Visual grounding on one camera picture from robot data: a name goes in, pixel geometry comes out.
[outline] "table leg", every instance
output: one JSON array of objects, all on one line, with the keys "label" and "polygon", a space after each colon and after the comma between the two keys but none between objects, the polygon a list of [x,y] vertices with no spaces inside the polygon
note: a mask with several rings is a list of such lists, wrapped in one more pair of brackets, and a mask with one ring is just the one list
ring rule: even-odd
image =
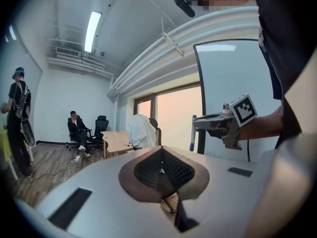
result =
[{"label": "table leg", "polygon": [[32,154],[32,147],[29,146],[28,147],[28,150],[29,150],[29,154],[30,154],[30,159],[31,159],[31,162],[34,162],[34,159],[33,159],[33,154]]},{"label": "table leg", "polygon": [[18,176],[16,175],[16,172],[13,168],[13,165],[12,165],[12,162],[11,162],[11,159],[9,158],[9,166],[10,166],[10,169],[11,169],[11,172],[12,172],[12,175],[14,177],[15,180],[18,180]]},{"label": "table leg", "polygon": [[106,142],[104,141],[104,159],[106,158]]}]

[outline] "blue marker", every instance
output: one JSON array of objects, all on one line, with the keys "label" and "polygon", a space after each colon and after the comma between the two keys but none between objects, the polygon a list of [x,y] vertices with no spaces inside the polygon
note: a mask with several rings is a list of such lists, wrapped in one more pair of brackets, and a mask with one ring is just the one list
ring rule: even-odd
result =
[{"label": "blue marker", "polygon": [[194,146],[195,146],[195,137],[196,137],[196,127],[194,126],[194,121],[197,120],[197,116],[193,115],[193,120],[192,120],[192,138],[190,141],[190,147],[189,150],[191,152],[194,151]]}]

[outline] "qr code cube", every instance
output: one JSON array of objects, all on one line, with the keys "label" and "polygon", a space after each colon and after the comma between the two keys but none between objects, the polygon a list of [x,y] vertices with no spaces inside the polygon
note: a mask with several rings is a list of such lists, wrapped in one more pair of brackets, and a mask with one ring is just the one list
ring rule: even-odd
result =
[{"label": "qr code cube", "polygon": [[234,113],[239,127],[242,127],[258,116],[249,94],[241,95],[234,101],[230,102],[229,107]]}]

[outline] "white shirt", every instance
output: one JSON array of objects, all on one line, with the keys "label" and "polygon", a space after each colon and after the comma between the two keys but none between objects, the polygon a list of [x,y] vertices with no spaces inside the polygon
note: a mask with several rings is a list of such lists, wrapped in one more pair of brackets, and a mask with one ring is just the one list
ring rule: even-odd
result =
[{"label": "white shirt", "polygon": [[145,115],[134,115],[127,124],[127,131],[134,147],[144,149],[156,145],[155,128]]}]

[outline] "baseboard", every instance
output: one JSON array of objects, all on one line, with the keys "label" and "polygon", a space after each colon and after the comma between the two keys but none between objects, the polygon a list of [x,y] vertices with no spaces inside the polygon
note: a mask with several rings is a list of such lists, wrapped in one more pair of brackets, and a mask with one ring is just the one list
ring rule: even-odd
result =
[{"label": "baseboard", "polygon": [[[36,144],[47,144],[47,145],[66,145],[66,142],[50,142],[50,141],[36,141]],[[68,145],[78,145],[78,143],[70,142]]]}]

